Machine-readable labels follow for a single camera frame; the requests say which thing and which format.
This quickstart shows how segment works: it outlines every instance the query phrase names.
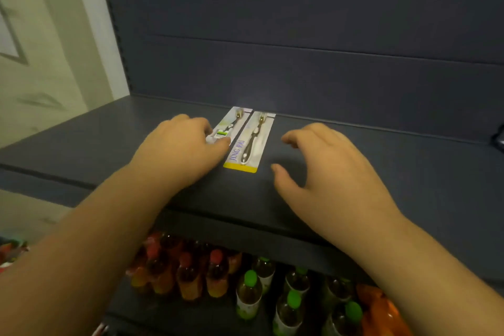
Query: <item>hand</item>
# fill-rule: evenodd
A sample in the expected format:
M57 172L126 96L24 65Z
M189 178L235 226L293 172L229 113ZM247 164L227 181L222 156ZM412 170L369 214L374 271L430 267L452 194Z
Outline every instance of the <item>hand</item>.
M149 186L174 195L192 185L221 161L230 138L207 144L212 128L205 118L185 114L163 121L140 145L128 167Z
M313 231L344 252L402 217L375 169L343 134L315 123L287 132L282 141L301 150L308 174L301 188L272 165L275 188Z

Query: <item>forearm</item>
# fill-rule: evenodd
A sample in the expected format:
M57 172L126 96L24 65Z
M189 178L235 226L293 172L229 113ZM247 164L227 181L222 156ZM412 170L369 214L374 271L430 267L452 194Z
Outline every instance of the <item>forearm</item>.
M3 334L89 335L169 195L113 174L0 275Z
M504 299L404 217L368 239L355 259L418 335L497 335Z

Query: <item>metal utensil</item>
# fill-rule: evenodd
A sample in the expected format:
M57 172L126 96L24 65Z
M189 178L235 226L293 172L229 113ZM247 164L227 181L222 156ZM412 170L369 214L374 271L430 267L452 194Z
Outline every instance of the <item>metal utensil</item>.
M249 143L247 144L245 150L243 151L243 155L241 157L242 164L246 164L249 161L250 154L252 153L252 146L254 145L254 140L259 135L259 132L261 131L261 126L266 121L266 117L268 117L267 113L262 113L261 116L259 117L259 124L257 125L257 128L255 128L252 134L250 135Z
M239 120L240 118L242 118L242 117L243 117L243 108L238 108L238 109L236 110L236 118L235 118L235 120L234 120L232 123L230 123L230 124L226 127L226 129L222 130L222 132L227 132L227 131L231 130L231 128L234 128L234 126L236 125L236 123L238 122L238 120Z

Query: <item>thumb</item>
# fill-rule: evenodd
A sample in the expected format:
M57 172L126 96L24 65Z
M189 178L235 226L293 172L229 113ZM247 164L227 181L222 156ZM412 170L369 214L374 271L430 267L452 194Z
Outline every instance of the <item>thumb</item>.
M291 208L298 202L303 189L290 178L289 173L279 164L271 165L275 175L275 189Z
M212 166L215 166L219 161L221 161L224 156L229 151L229 144L231 143L231 138L223 137L218 139L212 144L206 145L209 149L208 160L212 163Z

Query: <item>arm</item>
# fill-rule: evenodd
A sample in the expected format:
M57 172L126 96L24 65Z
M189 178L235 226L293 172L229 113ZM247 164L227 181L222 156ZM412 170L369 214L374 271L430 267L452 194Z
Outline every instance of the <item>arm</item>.
M273 165L279 194L368 272L416 334L502 334L504 299L401 214L348 138L311 124L282 140L301 150L308 174L301 188Z
M127 166L1 274L2 334L89 336L163 206L227 153L227 138L205 143L211 131L186 115L161 123Z

